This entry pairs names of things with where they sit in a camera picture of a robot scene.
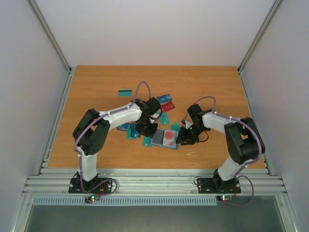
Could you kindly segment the teal card with signature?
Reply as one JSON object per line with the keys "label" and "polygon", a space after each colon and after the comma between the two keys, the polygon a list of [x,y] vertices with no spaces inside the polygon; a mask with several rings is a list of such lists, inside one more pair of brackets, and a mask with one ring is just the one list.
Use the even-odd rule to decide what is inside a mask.
{"label": "teal card with signature", "polygon": [[144,136],[142,140],[142,145],[145,147],[152,147],[151,138]]}

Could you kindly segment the white card red circle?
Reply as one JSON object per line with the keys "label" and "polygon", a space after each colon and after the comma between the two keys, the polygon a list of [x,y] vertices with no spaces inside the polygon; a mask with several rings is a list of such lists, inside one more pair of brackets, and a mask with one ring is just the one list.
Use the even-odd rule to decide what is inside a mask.
{"label": "white card red circle", "polygon": [[176,140],[178,137],[178,132],[175,130],[165,130],[164,132],[164,138],[163,138],[163,146],[169,147],[169,148],[175,148],[176,147]]}

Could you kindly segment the black VIP card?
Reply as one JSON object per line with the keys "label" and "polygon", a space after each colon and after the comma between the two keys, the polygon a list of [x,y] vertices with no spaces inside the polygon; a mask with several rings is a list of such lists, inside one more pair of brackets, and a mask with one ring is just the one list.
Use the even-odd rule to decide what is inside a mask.
{"label": "black VIP card", "polygon": [[162,145],[163,144],[163,138],[164,138],[164,132],[165,130],[157,129],[155,134],[153,135],[151,139],[151,144],[153,145]]}

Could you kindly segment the teal leather card holder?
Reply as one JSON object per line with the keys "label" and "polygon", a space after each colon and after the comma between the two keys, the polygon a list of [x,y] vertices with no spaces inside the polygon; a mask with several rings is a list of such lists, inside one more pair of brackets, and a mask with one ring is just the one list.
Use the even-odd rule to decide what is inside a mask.
{"label": "teal leather card holder", "polygon": [[176,130],[157,129],[151,139],[151,145],[168,149],[178,149],[179,145],[176,143],[178,134],[179,132]]}

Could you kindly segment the teal card black stripe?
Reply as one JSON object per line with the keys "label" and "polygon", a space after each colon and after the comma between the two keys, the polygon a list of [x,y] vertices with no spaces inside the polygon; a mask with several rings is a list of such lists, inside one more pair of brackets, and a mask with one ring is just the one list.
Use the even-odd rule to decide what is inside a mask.
{"label": "teal card black stripe", "polygon": [[131,89],[118,90],[118,96],[119,97],[131,97],[132,96],[132,90]]}

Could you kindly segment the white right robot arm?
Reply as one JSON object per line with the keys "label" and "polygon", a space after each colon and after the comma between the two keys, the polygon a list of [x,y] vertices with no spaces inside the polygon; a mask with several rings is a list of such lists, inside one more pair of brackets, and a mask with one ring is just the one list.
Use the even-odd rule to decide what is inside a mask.
{"label": "white right robot arm", "polygon": [[187,114],[192,123],[183,120],[184,126],[179,131],[177,144],[199,143],[200,134],[211,129],[225,135],[229,156],[224,164],[214,171],[212,184],[216,191],[222,192],[229,188],[231,180],[249,164],[256,163],[264,154],[266,148],[252,118],[237,119],[213,110],[203,111],[197,103],[188,108]]}

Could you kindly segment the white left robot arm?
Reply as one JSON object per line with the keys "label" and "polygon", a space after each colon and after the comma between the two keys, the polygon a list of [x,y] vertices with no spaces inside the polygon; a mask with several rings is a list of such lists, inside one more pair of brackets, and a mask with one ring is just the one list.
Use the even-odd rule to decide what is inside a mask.
{"label": "white left robot arm", "polygon": [[79,157],[80,187],[85,192],[97,188],[97,155],[103,148],[109,131],[125,123],[135,122],[135,130],[143,136],[152,138],[157,130],[154,114],[161,109],[156,98],[148,101],[135,101],[111,111],[88,110],[75,130],[73,150]]}

